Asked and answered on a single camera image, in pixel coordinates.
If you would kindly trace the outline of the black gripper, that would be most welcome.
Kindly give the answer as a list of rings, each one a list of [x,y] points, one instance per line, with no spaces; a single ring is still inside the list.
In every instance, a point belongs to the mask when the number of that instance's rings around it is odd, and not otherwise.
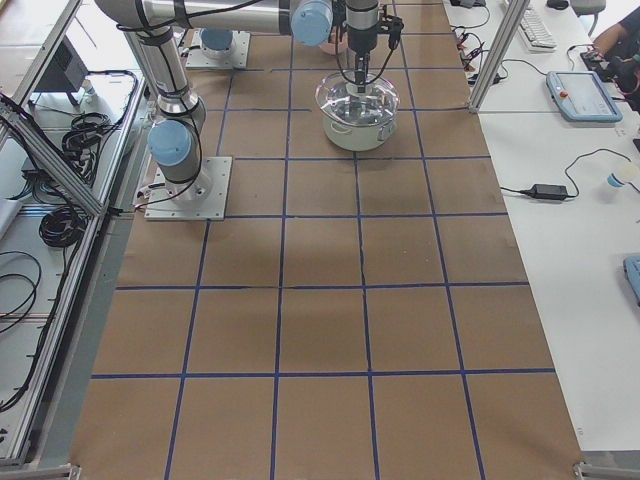
[[[378,0],[346,0],[349,48],[354,53],[354,84],[358,93],[366,91],[369,53],[377,46]]]

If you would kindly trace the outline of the person forearm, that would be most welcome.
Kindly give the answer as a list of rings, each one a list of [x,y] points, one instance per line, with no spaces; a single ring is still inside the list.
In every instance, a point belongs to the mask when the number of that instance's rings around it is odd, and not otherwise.
[[[607,60],[615,57],[632,59],[639,56],[639,16],[637,7],[625,18],[603,31],[593,42],[594,48]]]

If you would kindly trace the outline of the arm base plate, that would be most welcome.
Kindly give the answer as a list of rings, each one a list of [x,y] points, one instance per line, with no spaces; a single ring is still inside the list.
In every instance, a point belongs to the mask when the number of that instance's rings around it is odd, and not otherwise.
[[[185,186],[166,182],[160,167],[156,168],[155,183],[144,217],[150,221],[220,221],[225,218],[226,202],[233,159],[229,156],[205,157],[201,172],[185,192],[173,198]]]
[[[250,38],[246,31],[196,29],[188,48],[186,68],[243,70],[247,67]]]

